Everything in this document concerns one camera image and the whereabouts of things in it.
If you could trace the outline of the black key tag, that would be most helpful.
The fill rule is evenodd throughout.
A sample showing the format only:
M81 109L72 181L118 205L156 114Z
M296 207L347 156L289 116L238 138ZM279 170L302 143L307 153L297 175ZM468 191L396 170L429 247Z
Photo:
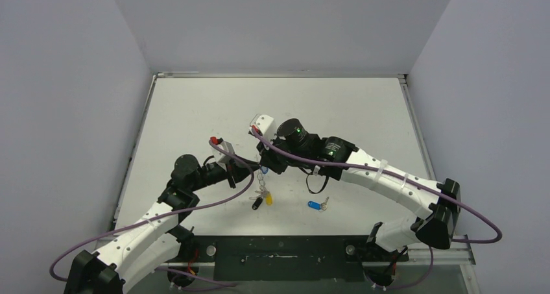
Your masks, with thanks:
M255 198L254 202L252 203L252 209L257 210L262 204L263 204L263 198L262 197L257 197L257 198Z

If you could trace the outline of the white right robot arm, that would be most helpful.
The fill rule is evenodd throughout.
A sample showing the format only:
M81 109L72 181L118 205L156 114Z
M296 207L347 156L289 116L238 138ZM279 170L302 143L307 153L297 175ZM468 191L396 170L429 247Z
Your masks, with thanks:
M309 177L362 186L410 211L406 217L373 226L366 244L373 260L384 260L414 243L441 250L451 247L460 214L458 182L408 174L342 138L311 134L296 118L277 126L272 117L258 115L250 134L259 139L260 164L276 174L295 167Z

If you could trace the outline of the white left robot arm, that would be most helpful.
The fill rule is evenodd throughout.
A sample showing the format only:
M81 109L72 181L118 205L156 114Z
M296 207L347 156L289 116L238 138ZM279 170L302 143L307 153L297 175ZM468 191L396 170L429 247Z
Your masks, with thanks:
M71 264L64 293L128 293L161 264L193 255L193 233L181 223L197 207L196 191L227 180L231 187L260 168L250 160L200 165L191 154L177 158L165 190L149 210L119 236Z

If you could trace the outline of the perforated metal key plate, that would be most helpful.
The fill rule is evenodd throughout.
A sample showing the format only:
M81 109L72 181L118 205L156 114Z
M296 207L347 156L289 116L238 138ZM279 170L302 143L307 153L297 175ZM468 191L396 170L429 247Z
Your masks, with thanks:
M264 199L267 197L270 197L270 191L267 189L266 182L265 182L265 174L262 172L262 170L260 170L257 173L256 177L259 185L259 188L256 191L256 193Z

